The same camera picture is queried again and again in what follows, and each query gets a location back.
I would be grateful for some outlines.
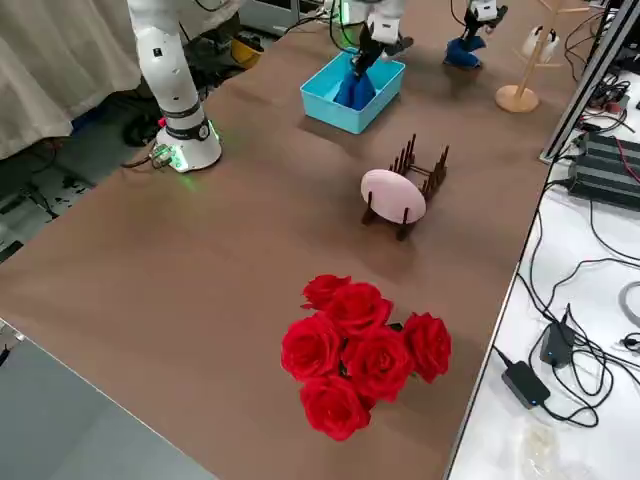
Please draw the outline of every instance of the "electronic device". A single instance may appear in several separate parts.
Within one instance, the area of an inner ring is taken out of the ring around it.
[[[242,25],[280,37],[321,5],[311,0],[246,0],[238,13]]]
[[[540,360],[554,368],[571,363],[575,332],[564,322],[553,322],[546,329],[540,347]]]
[[[502,380],[525,408],[531,409],[544,403],[551,392],[525,362],[515,362],[507,367]]]
[[[580,147],[584,153],[569,167],[569,193],[640,210],[640,184],[627,170],[640,175],[640,145],[588,133]]]

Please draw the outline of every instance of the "blue cloth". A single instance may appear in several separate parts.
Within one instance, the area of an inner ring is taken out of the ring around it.
[[[376,89],[371,83],[371,79],[365,73],[360,78],[353,71],[348,72],[342,83],[340,90],[333,99],[334,102],[353,108],[354,110],[362,110],[376,96]]]
[[[463,48],[464,41],[461,38],[455,38],[447,44],[447,56],[444,62],[460,68],[476,68],[480,66],[480,60],[473,53],[487,46],[482,37],[477,35],[471,38],[469,49]]]

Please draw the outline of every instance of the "power adapter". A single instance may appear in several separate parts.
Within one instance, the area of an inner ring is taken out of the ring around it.
[[[549,389],[523,361],[511,363],[502,374],[502,381],[527,409],[543,404],[551,396]]]
[[[540,360],[555,368],[562,368],[571,363],[576,332],[566,323],[553,322],[545,331]]]

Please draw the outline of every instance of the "blue plastic bin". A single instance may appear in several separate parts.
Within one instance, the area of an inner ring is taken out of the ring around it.
[[[335,103],[340,82],[348,72],[353,55],[342,52],[302,87],[302,103],[307,115],[351,133],[362,133],[382,109],[400,91],[404,64],[378,60],[367,71],[376,96],[362,110],[357,111]]]

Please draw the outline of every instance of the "blue object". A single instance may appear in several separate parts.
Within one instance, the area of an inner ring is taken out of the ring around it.
[[[358,134],[367,128],[367,125],[376,118],[400,91],[404,75],[404,64],[396,61],[376,61],[367,70],[370,83],[364,83],[360,87],[369,89],[370,92],[370,87],[372,86],[375,96],[364,105],[362,99],[366,99],[367,96],[370,97],[370,93],[367,94],[366,91],[362,91],[356,95],[354,90],[353,101],[355,102],[357,98],[360,98],[361,103],[354,103],[354,108],[349,108],[336,102],[335,99],[341,86],[343,86],[346,75],[352,71],[352,57],[353,55],[350,53],[341,52],[302,85],[300,92],[302,93],[304,111],[307,115],[347,132]],[[357,110],[356,107],[360,106],[362,106],[362,109]]]
[[[477,35],[472,37],[469,42],[469,48],[463,48],[464,40],[462,38],[454,38],[447,43],[447,56],[444,63],[460,68],[477,68],[480,66],[480,60],[473,53],[487,46],[482,37]]]
[[[376,89],[366,72],[360,78],[355,73],[348,72],[333,101],[354,110],[362,110],[375,96]]]

